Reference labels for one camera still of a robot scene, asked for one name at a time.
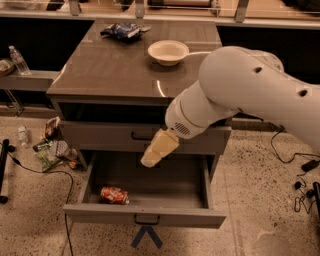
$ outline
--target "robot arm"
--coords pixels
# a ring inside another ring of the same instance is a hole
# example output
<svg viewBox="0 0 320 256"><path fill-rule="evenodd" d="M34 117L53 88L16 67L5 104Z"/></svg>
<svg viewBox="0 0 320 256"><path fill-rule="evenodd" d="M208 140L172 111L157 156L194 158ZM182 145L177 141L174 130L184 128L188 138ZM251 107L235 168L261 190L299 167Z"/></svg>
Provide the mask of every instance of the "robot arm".
<svg viewBox="0 0 320 256"><path fill-rule="evenodd" d="M284 73L276 56L241 47L219 48L202 62L199 80L170 104L165 117L168 130L158 132L141 162L152 167L178 147L178 138L193 138L238 112L282 126L319 150L319 111L320 87ZM169 143L167 135L173 138ZM151 157L150 152L160 154Z"/></svg>

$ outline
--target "red can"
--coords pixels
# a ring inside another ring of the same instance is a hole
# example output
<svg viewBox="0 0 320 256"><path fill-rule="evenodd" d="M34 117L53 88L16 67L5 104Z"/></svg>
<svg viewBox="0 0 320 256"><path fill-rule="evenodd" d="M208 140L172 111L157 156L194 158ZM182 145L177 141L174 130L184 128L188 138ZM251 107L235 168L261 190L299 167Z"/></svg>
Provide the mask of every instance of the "red can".
<svg viewBox="0 0 320 256"><path fill-rule="evenodd" d="M128 191L121 188L106 185L101 189L101 199L108 204L128 204Z"/></svg>

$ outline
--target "closed drawer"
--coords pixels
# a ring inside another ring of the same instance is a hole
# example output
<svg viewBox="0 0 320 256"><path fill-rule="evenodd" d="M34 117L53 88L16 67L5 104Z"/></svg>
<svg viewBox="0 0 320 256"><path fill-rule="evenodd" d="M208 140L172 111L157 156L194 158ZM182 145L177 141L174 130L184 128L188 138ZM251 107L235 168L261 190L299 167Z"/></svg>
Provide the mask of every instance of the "closed drawer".
<svg viewBox="0 0 320 256"><path fill-rule="evenodd" d="M90 123L62 121L59 124L64 139L78 150L112 150L144 152L154 134L163 125L134 123ZM231 134L230 126L210 127L203 134L180 139L176 153L222 154Z"/></svg>
<svg viewBox="0 0 320 256"><path fill-rule="evenodd" d="M75 222L218 228L225 214L213 209L207 161L172 154L155 168L140 164L141 153L95 152L77 204L64 206ZM127 190L127 205L101 202L109 184Z"/></svg>

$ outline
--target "plastic bottle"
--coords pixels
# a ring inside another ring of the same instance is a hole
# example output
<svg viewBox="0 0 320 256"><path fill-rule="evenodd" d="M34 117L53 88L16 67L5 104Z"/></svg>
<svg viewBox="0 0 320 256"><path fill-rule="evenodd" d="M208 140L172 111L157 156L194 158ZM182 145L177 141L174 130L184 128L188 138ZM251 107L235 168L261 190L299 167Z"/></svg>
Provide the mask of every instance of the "plastic bottle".
<svg viewBox="0 0 320 256"><path fill-rule="evenodd" d="M30 75L30 69L25 62L24 58L22 57L19 50L17 50L14 46L10 45L10 57L13 60L14 64L16 65L18 72L21 75Z"/></svg>
<svg viewBox="0 0 320 256"><path fill-rule="evenodd" d="M27 127L21 125L18 127L18 139L22 147L27 146L29 142L29 132Z"/></svg>

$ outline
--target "concrete floor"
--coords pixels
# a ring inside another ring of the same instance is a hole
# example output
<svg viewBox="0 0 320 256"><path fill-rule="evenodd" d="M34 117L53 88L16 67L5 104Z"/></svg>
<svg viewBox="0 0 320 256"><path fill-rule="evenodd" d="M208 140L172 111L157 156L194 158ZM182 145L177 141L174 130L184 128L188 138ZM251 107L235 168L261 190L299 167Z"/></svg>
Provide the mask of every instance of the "concrete floor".
<svg viewBox="0 0 320 256"><path fill-rule="evenodd" d="M0 112L0 141L9 139L16 146L13 155L24 166L41 170L31 146L39 141L54 112L27 110L20 117L12 117L12 111ZM27 148L17 141L20 124L31 131L32 142ZM220 229L155 226L162 247L158 249L146 234L133 248L130 245L139 226L74 223L74 255L320 255L316 205L309 215L304 209L294 211L295 197L301 194L293 184L308 158L281 163L270 145L274 135L270 127L259 121L234 121L235 129L212 182L215 208L227 214ZM290 134L280 134L275 145L284 159L290 159L294 152L312 152ZM0 205L0 255L70 255L62 210L69 177L32 173L10 158L7 168L9 201ZM55 170L74 177L71 202L76 202L86 173L63 165ZM308 189L313 181L320 182L319 174L317 168L305 176Z"/></svg>

